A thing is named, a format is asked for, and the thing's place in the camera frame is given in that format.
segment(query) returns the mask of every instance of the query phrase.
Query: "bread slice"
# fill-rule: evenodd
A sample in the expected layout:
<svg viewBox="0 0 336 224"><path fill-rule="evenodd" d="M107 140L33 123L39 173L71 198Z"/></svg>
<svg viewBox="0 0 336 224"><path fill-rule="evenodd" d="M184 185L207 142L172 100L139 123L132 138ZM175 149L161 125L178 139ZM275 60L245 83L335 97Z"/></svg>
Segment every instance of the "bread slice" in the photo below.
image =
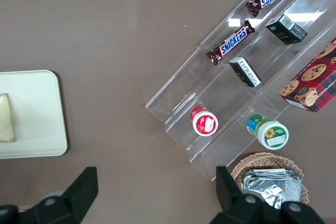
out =
<svg viewBox="0 0 336 224"><path fill-rule="evenodd" d="M14 131L7 94L0 94L0 142L14 142Z"/></svg>

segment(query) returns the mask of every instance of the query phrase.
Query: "yogurt cup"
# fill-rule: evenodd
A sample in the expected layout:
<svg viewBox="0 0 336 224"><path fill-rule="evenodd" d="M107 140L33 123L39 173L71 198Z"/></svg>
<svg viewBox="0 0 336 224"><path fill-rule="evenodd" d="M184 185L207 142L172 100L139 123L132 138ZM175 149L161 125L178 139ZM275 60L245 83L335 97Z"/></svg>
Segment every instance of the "yogurt cup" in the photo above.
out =
<svg viewBox="0 0 336 224"><path fill-rule="evenodd" d="M289 132L278 121L269 120L264 115L255 114L247 120L247 130L270 150L278 150L288 142Z"/></svg>
<svg viewBox="0 0 336 224"><path fill-rule="evenodd" d="M218 129L217 117L204 106L197 106L190 113L190 120L196 133L200 136L211 136Z"/></svg>

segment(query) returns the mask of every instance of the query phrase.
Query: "red lid cup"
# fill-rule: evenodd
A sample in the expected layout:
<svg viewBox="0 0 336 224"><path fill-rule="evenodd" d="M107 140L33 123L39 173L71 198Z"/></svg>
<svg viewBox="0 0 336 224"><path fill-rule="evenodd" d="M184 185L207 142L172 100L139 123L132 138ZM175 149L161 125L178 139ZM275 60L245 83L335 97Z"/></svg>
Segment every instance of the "red lid cup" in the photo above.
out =
<svg viewBox="0 0 336 224"><path fill-rule="evenodd" d="M190 113L193 127L200 136L211 136L218 129L217 117L204 106L195 107Z"/></svg>

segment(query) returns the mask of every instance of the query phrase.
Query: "wicker basket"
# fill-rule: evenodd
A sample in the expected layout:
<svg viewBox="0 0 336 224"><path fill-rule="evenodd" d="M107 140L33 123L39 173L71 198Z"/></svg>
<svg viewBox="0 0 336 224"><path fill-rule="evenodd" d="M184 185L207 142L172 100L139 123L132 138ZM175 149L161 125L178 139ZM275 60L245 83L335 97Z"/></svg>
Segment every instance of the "wicker basket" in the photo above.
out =
<svg viewBox="0 0 336 224"><path fill-rule="evenodd" d="M244 159L242 159L238 165L232 171L232 177L236 181L237 185L241 187L241 176L250 169L271 169L271 168L291 168L295 170L295 172L302 178L304 174L302 170L294 164L293 161L274 155L272 153L255 153L250 155ZM302 203L307 204L309 202L308 199L308 191L302 185L301 190L301 199Z"/></svg>

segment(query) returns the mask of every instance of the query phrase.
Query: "small black box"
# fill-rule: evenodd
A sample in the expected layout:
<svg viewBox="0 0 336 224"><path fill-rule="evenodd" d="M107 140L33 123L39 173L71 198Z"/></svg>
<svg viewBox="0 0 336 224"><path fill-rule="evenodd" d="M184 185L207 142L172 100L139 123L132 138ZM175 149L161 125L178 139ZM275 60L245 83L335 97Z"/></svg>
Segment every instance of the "small black box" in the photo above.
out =
<svg viewBox="0 0 336 224"><path fill-rule="evenodd" d="M245 85L254 88L261 83L261 79L244 57L233 58L229 65Z"/></svg>
<svg viewBox="0 0 336 224"><path fill-rule="evenodd" d="M266 27L286 45L303 41L307 33L285 14L271 19Z"/></svg>

